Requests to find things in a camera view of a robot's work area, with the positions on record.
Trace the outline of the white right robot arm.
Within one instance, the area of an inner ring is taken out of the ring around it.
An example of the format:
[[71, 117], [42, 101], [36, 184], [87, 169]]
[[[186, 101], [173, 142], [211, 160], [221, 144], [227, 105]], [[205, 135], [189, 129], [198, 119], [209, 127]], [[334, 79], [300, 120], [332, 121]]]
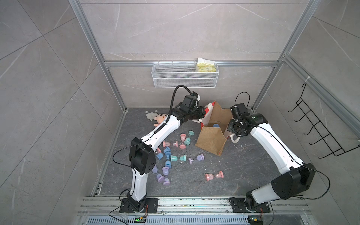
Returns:
[[230, 108], [232, 119], [227, 131], [238, 139], [251, 135], [266, 150], [276, 164], [280, 176], [267, 185], [247, 192], [244, 204], [249, 212], [256, 212], [261, 204], [278, 199], [289, 199], [307, 191], [316, 173], [315, 167], [305, 164], [273, 131], [260, 113], [251, 114], [244, 103]]

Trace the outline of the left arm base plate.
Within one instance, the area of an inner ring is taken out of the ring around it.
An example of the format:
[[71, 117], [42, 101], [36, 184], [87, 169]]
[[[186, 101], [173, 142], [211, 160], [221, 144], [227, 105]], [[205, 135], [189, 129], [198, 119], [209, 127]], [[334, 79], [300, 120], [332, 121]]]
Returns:
[[119, 213], [157, 213], [158, 201], [158, 198], [144, 198], [139, 202], [132, 198], [124, 198]]

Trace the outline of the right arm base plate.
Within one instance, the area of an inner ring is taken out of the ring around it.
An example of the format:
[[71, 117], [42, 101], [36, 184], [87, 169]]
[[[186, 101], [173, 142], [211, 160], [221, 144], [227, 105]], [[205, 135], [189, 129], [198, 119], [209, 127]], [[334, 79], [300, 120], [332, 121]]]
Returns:
[[246, 198], [229, 198], [229, 203], [234, 213], [270, 213], [271, 209], [268, 202], [262, 204], [256, 203], [254, 200]]

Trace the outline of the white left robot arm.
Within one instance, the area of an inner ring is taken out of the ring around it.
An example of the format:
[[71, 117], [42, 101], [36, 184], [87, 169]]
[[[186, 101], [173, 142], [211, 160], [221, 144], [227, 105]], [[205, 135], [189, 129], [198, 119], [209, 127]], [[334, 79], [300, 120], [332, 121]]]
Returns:
[[189, 120], [205, 117], [205, 107], [199, 105], [200, 95], [193, 92], [187, 95], [178, 105], [172, 107], [165, 120], [142, 138], [135, 137], [131, 142], [129, 161], [133, 170], [132, 186], [127, 195], [135, 205], [144, 203], [148, 173], [156, 164], [155, 150], [181, 125]]

